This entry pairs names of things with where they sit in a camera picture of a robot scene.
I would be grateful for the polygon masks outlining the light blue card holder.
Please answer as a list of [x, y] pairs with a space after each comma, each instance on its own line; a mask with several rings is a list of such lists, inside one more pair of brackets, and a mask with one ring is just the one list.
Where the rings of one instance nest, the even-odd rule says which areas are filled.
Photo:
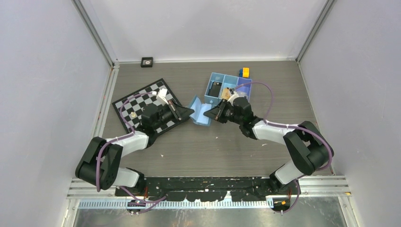
[[212, 109], [212, 104], [202, 103], [199, 97], [194, 96], [192, 101], [189, 103], [188, 108], [192, 109], [194, 113], [190, 115], [193, 123], [201, 126], [210, 126], [211, 119], [204, 115], [206, 111]]

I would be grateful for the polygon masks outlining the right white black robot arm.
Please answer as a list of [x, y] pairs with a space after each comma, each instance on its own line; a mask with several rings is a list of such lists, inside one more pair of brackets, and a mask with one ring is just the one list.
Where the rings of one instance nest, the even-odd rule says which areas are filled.
[[245, 97], [237, 97], [231, 102], [222, 100], [204, 115], [220, 123], [238, 124], [242, 134], [248, 138], [269, 140], [286, 146], [291, 160], [270, 174], [267, 180], [268, 186], [276, 194], [286, 191], [290, 182], [331, 165], [334, 152], [309, 121], [301, 124], [270, 122], [254, 115]]

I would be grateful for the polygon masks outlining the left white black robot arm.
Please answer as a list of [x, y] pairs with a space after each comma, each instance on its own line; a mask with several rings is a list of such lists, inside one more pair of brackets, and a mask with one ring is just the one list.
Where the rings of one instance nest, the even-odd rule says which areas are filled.
[[75, 176], [94, 185], [97, 191], [122, 186], [127, 187], [134, 196], [141, 195], [145, 190], [143, 174], [120, 167], [121, 158], [149, 148], [159, 136], [158, 128], [169, 122], [183, 123], [193, 113], [193, 109], [180, 106], [174, 101], [160, 106], [146, 105], [135, 131], [113, 139], [92, 138], [76, 167]]

